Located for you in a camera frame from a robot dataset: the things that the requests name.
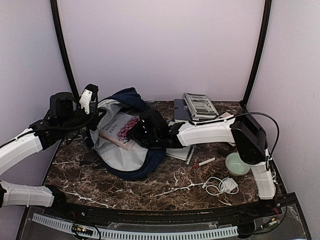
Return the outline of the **white designer fate book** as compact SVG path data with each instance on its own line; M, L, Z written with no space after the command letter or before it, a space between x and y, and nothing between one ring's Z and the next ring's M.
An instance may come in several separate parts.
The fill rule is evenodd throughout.
M130 150L135 142L127 137L127 133L139 121L138 117L120 111L99 131L99 136L118 147Z

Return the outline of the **navy blue student backpack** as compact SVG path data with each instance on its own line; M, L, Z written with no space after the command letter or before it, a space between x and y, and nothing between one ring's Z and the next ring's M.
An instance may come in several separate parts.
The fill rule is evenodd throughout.
M137 93L134 87L122 89L111 96L98 101L98 107L105 109L105 116L96 130L85 129L83 138L86 145L93 149L107 170L126 181L146 178L154 172L166 156L166 149L147 149L134 144L125 150L99 136L100 130L107 125L118 112L133 111L140 114L150 107Z

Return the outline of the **grey ianra magazine book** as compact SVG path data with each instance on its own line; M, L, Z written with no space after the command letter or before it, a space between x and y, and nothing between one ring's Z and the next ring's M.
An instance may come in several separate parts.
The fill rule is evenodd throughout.
M213 120L219 113L205 94L183 93L183 99L194 121Z

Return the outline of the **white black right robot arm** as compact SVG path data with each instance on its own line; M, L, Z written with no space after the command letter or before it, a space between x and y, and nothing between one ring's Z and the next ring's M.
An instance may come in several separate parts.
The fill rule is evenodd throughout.
M268 147L267 134L254 118L267 117L262 112L243 112L225 118L202 122L178 122L168 125L156 109L139 116L139 122L128 131L127 137L146 149L181 149L206 143L233 143L240 159L250 166L258 196L255 213L266 217L275 208L272 200L276 185L270 170L273 148Z

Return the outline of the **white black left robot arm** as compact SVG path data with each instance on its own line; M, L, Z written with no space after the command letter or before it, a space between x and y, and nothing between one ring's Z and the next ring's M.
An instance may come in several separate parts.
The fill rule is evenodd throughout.
M0 172L6 171L31 155L44 151L69 133L80 131L97 115L98 87L89 84L79 100L70 92L50 97L50 107L43 119L32 123L18 136L0 147ZM28 186L0 182L0 205L41 206L51 208L60 218L71 213L66 195L54 185Z

